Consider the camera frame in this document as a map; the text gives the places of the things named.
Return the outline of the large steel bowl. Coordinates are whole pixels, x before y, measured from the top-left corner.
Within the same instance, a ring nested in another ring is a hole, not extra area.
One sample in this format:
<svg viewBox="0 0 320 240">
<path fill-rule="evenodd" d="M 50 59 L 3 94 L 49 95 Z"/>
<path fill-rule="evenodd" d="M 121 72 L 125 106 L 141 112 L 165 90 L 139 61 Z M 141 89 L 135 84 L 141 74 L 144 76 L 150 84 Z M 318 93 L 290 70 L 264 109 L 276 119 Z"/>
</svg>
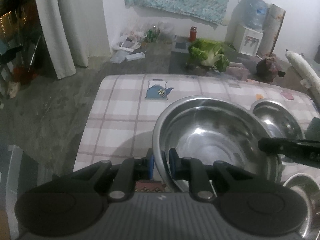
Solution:
<svg viewBox="0 0 320 240">
<path fill-rule="evenodd" d="M 278 183 L 280 158 L 258 148 L 261 138 L 271 137 L 263 123 L 244 107 L 227 100 L 189 96 L 160 114 L 153 129 L 152 150 L 161 178 L 174 192 L 187 191 L 188 183 L 171 176 L 171 148 L 180 158 L 196 158 L 207 165 L 225 161 Z"/>
</svg>

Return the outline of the green lettuce head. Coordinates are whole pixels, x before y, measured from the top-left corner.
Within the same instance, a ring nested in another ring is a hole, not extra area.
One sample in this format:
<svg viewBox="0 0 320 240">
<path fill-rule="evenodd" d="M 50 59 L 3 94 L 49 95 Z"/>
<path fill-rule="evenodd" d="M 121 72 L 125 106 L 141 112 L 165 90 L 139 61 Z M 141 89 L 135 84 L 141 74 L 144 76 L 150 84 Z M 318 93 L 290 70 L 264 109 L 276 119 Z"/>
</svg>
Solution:
<svg viewBox="0 0 320 240">
<path fill-rule="evenodd" d="M 189 57 L 187 65 L 200 64 L 208 70 L 225 72 L 229 66 L 229 60 L 225 55 L 226 44 L 221 41 L 197 38 L 188 47 Z"/>
</svg>

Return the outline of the blue water jug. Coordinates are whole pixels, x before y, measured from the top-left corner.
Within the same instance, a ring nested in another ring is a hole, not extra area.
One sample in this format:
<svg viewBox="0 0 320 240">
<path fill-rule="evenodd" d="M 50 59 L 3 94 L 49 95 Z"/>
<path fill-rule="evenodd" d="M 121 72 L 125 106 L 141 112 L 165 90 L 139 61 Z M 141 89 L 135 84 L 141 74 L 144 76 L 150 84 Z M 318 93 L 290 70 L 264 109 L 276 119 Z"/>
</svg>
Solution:
<svg viewBox="0 0 320 240">
<path fill-rule="evenodd" d="M 251 29 L 263 31 L 268 6 L 264 0 L 241 0 L 241 23 Z"/>
</svg>

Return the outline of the red cabbage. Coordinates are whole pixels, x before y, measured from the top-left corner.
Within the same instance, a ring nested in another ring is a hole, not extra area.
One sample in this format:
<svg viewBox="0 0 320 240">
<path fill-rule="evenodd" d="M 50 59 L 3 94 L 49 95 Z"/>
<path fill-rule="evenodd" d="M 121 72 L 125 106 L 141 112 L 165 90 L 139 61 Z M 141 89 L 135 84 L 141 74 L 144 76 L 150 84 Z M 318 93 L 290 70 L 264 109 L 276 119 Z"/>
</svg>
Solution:
<svg viewBox="0 0 320 240">
<path fill-rule="evenodd" d="M 256 66 L 257 77 L 263 82 L 272 83 L 278 77 L 284 77 L 285 72 L 282 71 L 275 57 L 266 57 L 260 60 Z"/>
</svg>

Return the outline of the rolled beige mat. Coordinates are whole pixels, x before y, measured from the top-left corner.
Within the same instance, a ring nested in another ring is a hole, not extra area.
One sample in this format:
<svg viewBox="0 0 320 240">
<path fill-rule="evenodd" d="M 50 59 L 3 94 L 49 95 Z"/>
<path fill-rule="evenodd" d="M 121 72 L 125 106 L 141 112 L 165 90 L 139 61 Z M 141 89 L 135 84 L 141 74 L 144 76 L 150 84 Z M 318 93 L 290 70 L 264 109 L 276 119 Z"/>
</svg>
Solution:
<svg viewBox="0 0 320 240">
<path fill-rule="evenodd" d="M 274 48 L 276 46 L 276 42 L 278 40 L 278 36 L 280 34 L 284 17 L 286 15 L 286 10 L 283 8 L 271 4 L 268 12 L 268 16 L 266 19 L 266 29 L 265 29 L 265 37 L 266 37 L 266 55 L 271 57 L 273 54 Z"/>
</svg>

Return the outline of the plaid patterned tablecloth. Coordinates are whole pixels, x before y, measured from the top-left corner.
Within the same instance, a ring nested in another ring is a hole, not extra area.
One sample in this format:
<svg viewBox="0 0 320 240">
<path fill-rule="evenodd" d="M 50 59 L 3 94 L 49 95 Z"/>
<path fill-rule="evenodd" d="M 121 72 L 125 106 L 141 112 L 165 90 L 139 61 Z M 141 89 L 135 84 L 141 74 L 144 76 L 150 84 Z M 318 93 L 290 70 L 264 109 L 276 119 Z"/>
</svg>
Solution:
<svg viewBox="0 0 320 240">
<path fill-rule="evenodd" d="M 218 77 L 138 74 L 103 79 L 89 113 L 74 170 L 108 159 L 120 164 L 141 157 L 152 146 L 152 133 L 160 114 L 188 96 L 224 99 L 246 109 L 259 99 L 281 103 L 307 129 L 319 117 L 310 96 L 257 81 Z"/>
</svg>

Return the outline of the medium steel bowl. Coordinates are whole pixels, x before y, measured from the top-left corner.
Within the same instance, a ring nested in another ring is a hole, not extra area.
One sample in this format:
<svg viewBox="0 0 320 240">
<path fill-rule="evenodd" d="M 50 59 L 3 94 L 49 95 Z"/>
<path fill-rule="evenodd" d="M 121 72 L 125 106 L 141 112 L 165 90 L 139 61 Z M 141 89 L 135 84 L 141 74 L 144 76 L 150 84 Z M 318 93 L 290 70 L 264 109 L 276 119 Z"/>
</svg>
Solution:
<svg viewBox="0 0 320 240">
<path fill-rule="evenodd" d="M 270 99 L 259 99 L 251 105 L 250 111 L 273 138 L 305 139 L 300 124 L 283 104 Z"/>
</svg>

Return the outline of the white rolled towel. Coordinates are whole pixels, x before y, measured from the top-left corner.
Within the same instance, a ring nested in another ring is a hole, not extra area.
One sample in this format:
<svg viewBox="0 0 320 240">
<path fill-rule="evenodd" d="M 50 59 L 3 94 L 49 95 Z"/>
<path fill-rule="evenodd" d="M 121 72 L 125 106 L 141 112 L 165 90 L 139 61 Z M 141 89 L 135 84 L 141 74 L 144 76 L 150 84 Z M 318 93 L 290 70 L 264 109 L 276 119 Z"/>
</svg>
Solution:
<svg viewBox="0 0 320 240">
<path fill-rule="evenodd" d="M 289 50 L 286 50 L 285 56 L 302 78 L 300 84 L 310 90 L 314 97 L 319 98 L 319 76 L 306 59 L 302 55 Z"/>
</svg>

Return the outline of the white curtain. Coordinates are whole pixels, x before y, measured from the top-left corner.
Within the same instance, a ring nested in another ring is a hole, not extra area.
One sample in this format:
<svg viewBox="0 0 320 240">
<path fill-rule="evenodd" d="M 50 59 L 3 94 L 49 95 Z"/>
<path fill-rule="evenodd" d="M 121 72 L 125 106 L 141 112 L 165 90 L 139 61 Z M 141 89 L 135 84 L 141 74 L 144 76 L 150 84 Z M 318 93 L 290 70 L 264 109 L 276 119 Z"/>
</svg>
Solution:
<svg viewBox="0 0 320 240">
<path fill-rule="evenodd" d="M 44 40 L 58 79 L 110 55 L 103 0 L 35 0 Z"/>
</svg>

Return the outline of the white water dispenser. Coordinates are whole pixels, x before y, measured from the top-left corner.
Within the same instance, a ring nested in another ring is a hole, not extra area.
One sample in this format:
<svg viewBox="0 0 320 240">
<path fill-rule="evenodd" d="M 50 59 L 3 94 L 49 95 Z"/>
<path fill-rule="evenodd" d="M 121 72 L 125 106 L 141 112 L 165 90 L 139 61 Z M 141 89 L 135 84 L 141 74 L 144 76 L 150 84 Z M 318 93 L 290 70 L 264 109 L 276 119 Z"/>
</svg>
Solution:
<svg viewBox="0 0 320 240">
<path fill-rule="evenodd" d="M 256 31 L 243 24 L 238 24 L 233 40 L 233 47 L 241 54 L 255 56 L 262 38 L 263 32 Z"/>
</svg>

